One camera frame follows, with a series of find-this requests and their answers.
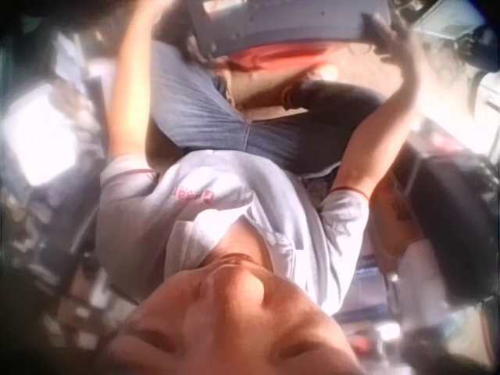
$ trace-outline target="t-shirt sleeve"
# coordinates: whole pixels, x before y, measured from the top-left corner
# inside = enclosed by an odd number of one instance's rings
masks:
[[[323,201],[320,215],[327,238],[330,272],[340,308],[354,276],[369,215],[368,199],[350,190],[332,192]]]
[[[96,253],[113,286],[143,299],[154,280],[161,278],[156,262],[161,256],[149,233],[153,220],[148,197],[157,174],[145,160],[124,156],[112,161],[101,175],[101,199]]]

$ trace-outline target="white t-shirt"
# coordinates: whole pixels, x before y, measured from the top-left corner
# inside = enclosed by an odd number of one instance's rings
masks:
[[[243,152],[192,152],[161,178],[126,156],[102,174],[97,251],[114,285],[144,299],[199,267],[244,216],[264,238],[274,272],[332,315],[352,281],[368,211],[363,195],[342,190],[318,212],[297,177]]]

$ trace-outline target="blue jeans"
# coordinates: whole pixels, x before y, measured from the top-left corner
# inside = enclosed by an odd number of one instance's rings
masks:
[[[248,121],[225,99],[220,78],[158,41],[152,44],[151,76],[153,120],[184,152],[248,152],[304,178],[331,172],[352,132],[384,101],[362,87],[310,81],[291,93],[292,104],[308,112]]]

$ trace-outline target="man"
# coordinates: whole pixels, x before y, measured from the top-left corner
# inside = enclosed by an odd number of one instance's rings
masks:
[[[331,315],[352,280],[369,198],[416,116],[422,50],[375,19],[404,76],[383,105],[359,87],[307,81],[285,95],[307,113],[249,123],[211,73],[151,41],[173,3],[138,3],[118,62],[98,254],[141,304],[103,369],[359,373]],[[162,176],[146,162],[150,110],[185,153]],[[340,160],[317,211],[298,177]]]

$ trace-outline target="jeans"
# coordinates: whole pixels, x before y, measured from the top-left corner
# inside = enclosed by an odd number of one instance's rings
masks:
[[[249,121],[227,102],[220,78],[158,41],[152,42],[151,77],[152,118],[184,152],[248,152],[306,179],[331,172],[355,128],[384,101],[362,87],[309,81],[291,93],[292,104],[308,112]]]

